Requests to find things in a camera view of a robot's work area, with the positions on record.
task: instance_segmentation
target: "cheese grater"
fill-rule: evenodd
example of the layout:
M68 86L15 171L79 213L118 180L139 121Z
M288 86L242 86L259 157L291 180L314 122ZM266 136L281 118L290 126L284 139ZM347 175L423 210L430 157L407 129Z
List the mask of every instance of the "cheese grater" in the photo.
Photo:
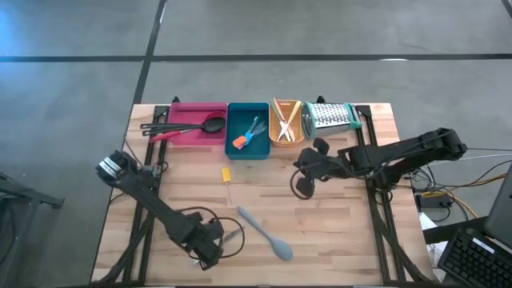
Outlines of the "cheese grater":
M308 139L362 126L355 106L349 103L311 103L302 108L302 126Z

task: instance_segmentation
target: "keyboard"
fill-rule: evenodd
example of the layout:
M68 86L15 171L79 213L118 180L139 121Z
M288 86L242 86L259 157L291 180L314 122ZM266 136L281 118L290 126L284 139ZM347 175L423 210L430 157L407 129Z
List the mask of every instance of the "keyboard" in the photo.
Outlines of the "keyboard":
M512 255L472 229L457 231L438 267L465 286L512 287Z

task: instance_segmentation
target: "wooden plank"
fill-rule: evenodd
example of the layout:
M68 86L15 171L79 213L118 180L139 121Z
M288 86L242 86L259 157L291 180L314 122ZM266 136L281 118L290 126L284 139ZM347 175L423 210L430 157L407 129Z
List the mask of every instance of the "wooden plank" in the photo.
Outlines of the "wooden plank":
M126 139L140 159L144 158L147 139L138 127L151 121L153 108L154 105L136 105L131 115ZM371 104L371 108L379 145L398 141L391 105ZM332 155L338 149L357 144L354 132L334 134L326 140ZM294 148L273 147L265 161L231 161L224 155L223 146L169 144L166 152L169 169L162 176L160 197L175 209L205 206L221 217L238 219L246 226L246 245L238 256L201 271L191 265L191 260L168 239L163 225L156 221L146 284L382 283L364 182L355 179L318 182L314 197L308 201L292 195L291 163L296 161L301 149L309 146L310 141ZM229 184L222 184L223 167L230 168ZM433 277L411 191L396 189L391 204L401 245L418 268ZM277 259L267 240L237 215L237 205L247 208L272 235L291 244L294 259L291 262ZM105 275L125 249L134 208L135 201L129 196L121 196L110 205L92 280ZM226 231L236 228L231 222L226 222L224 227ZM240 244L241 237L233 239L226 244L226 253L236 251ZM386 254L393 266L389 248Z

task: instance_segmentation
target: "white cable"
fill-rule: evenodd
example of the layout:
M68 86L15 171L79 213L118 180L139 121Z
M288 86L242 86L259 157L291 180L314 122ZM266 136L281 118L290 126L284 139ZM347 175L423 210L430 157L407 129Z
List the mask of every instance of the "white cable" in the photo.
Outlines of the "white cable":
M426 176L429 178L429 185L428 185L428 187L426 187L426 189L434 188L434 186L435 186L434 177L430 174L430 172L427 169L425 169L423 167L420 167L419 169L421 171L425 172Z
M450 163L450 162L456 163L456 162L464 161L464 160L482 159L482 158L494 158L494 157L505 157L505 156L512 156L512 154L494 154L494 155L483 155L483 156L467 157L467 158L460 158L460 159L459 159L459 160L457 160L457 161L440 161L440 162L434 162L434 163L429 164L428 166L434 166L434 165L439 165L439 164L444 164L444 163Z

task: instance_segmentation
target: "pink bin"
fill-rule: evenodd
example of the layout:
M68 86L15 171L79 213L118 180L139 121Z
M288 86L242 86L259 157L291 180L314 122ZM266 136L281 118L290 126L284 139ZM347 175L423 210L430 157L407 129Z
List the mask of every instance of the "pink bin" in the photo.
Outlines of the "pink bin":
M169 123L202 124L206 118L227 116L227 103L221 102L176 102L170 106ZM226 128L217 133L206 133L201 129L169 138L175 145L223 145Z

